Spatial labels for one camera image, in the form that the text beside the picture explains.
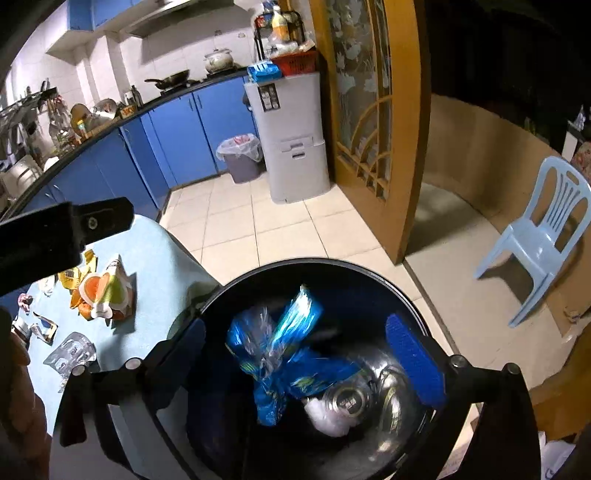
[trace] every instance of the frying pan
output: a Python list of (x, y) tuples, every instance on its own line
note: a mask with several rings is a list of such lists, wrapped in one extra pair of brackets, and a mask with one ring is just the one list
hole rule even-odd
[(147, 79), (144, 81), (147, 83), (154, 82), (156, 84), (157, 89), (166, 90), (166, 89), (169, 89), (172, 87), (176, 87), (177, 85), (180, 85), (182, 83), (185, 83), (185, 82), (187, 82), (188, 79), (189, 79), (189, 70), (185, 70), (183, 72), (175, 73), (174, 75), (171, 75), (170, 77), (166, 77), (163, 80)]

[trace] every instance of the human hand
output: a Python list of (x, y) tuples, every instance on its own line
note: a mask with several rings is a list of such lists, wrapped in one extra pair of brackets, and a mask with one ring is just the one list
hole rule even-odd
[(51, 436), (47, 434), (45, 405), (35, 395), (27, 365), (31, 359), (18, 337), (12, 338), (12, 387), (8, 417), (21, 434), (20, 451), (40, 478), (49, 476)]

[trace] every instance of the white pot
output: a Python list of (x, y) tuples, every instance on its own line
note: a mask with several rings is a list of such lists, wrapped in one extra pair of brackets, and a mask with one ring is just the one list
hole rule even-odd
[(234, 58), (230, 54), (231, 50), (223, 48), (215, 49), (213, 52), (205, 55), (205, 69), (208, 73), (217, 73), (222, 70), (231, 69), (234, 66)]

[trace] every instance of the cabinet handle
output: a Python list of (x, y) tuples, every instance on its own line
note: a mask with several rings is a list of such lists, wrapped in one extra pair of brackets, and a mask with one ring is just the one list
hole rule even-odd
[(59, 187), (58, 187), (58, 186), (57, 186), (55, 183), (53, 184), (53, 187), (54, 187), (54, 188), (55, 188), (55, 189), (56, 189), (58, 192), (60, 192), (60, 193), (61, 193), (61, 196), (63, 197), (63, 199), (64, 199), (64, 202), (67, 202), (67, 200), (66, 200), (66, 196), (64, 195), (64, 192), (62, 192), (62, 191), (60, 190), (60, 188), (59, 188)]

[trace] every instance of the kitchen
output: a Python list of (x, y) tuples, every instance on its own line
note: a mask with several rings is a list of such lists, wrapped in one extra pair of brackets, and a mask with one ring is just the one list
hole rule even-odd
[[(27, 87), (35, 91), (48, 80), (44, 88), (56, 89), (55, 103), (61, 101), (68, 111), (74, 105), (92, 109), (101, 99), (120, 104), (131, 86), (143, 106), (125, 119), (101, 125), (92, 137), (86, 127), (89, 138), (76, 148), (67, 145), (58, 158), (47, 134), (50, 116), (42, 106), (36, 123), (50, 153), (39, 168), (21, 176), (26, 181), (20, 192), (5, 195), (12, 199), (4, 219), (63, 201), (82, 204), (126, 196), (136, 213), (159, 220), (171, 192), (226, 171), (215, 155), (223, 140), (258, 135), (243, 97), (246, 66), (258, 60), (251, 25), (260, 13), (256, 9), (262, 10), (259, 2), (246, 2), (244, 8), (210, 1), (143, 0), (129, 8), (129, 1), (123, 3), (125, 9), (118, 5), (102, 12), (97, 8), (101, 2), (69, 0), (37, 28), (13, 62), (5, 85), (8, 104), (26, 95)], [(170, 12), (179, 3), (188, 6)], [(90, 15), (81, 8), (89, 5)], [(111, 17), (95, 25), (100, 15)], [(89, 21), (93, 31), (77, 30), (81, 25), (92, 28)], [(306, 30), (311, 27), (311, 18), (304, 22)], [(227, 62), (222, 64), (222, 72), (210, 68), (211, 75), (205, 57), (216, 49), (223, 55), (225, 48), (233, 65), (228, 69)], [(186, 82), (166, 95), (156, 83), (145, 82), (185, 70)], [(45, 163), (47, 157), (54, 158)]]

